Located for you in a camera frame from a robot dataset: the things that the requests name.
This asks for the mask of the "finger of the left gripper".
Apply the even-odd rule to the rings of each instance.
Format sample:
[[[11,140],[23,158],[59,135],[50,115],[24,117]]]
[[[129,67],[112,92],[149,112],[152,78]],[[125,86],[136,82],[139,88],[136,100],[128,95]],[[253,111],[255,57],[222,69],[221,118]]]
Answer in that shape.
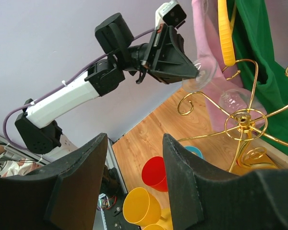
[[[182,80],[196,78],[199,72],[193,62],[185,55],[185,53],[179,52],[178,55],[182,58],[183,64],[178,66],[178,69],[174,72],[177,73],[179,77],[182,77]]]

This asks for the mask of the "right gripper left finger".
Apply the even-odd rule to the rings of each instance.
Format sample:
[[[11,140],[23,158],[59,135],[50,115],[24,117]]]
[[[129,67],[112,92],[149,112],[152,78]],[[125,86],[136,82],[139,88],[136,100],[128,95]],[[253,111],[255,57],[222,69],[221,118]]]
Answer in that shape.
[[[27,175],[0,178],[0,230],[91,230],[107,148],[101,133]]]

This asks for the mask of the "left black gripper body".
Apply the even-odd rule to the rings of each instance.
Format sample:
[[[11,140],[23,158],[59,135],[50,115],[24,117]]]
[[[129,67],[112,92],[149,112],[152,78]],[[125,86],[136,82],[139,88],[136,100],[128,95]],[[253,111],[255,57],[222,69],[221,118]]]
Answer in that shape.
[[[172,84],[182,81],[174,71],[183,64],[178,55],[184,53],[184,39],[173,26],[165,23],[158,25],[151,36],[143,67],[158,82]]]

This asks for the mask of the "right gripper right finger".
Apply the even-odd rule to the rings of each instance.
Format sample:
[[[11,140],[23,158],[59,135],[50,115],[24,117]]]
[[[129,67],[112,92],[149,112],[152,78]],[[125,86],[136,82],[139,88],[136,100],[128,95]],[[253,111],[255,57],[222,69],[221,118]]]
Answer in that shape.
[[[288,230],[288,169],[226,172],[163,136],[176,230]]]

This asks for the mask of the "blue plastic goblet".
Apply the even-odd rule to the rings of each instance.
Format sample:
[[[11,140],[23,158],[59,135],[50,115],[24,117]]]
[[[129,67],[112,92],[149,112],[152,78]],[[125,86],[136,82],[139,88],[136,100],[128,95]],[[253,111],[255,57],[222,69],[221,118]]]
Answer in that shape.
[[[203,156],[202,152],[197,147],[185,146],[185,149],[204,160],[204,156]]]

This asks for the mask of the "clear wine glass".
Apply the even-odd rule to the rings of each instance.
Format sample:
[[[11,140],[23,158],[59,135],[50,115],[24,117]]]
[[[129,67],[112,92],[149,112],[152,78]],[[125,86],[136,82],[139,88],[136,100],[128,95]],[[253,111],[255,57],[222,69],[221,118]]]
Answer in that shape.
[[[225,110],[222,112],[206,99],[212,129],[222,131],[228,115],[249,106],[252,92],[227,80],[212,56],[203,56],[194,65],[199,75],[194,79],[183,80],[183,89],[187,92],[202,92]]]

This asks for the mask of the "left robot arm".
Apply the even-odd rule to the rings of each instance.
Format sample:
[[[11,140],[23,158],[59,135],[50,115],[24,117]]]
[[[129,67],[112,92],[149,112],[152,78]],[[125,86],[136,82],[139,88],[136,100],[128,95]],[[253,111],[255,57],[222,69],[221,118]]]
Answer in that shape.
[[[185,14],[169,14],[156,24],[149,42],[136,46],[121,13],[105,19],[95,28],[104,56],[52,95],[28,100],[28,107],[18,115],[15,126],[26,148],[35,154],[61,150],[63,131],[56,119],[115,90],[125,80],[125,72],[138,74],[137,84],[147,75],[164,84],[196,78],[199,72],[185,55],[183,37],[177,32],[185,19]]]

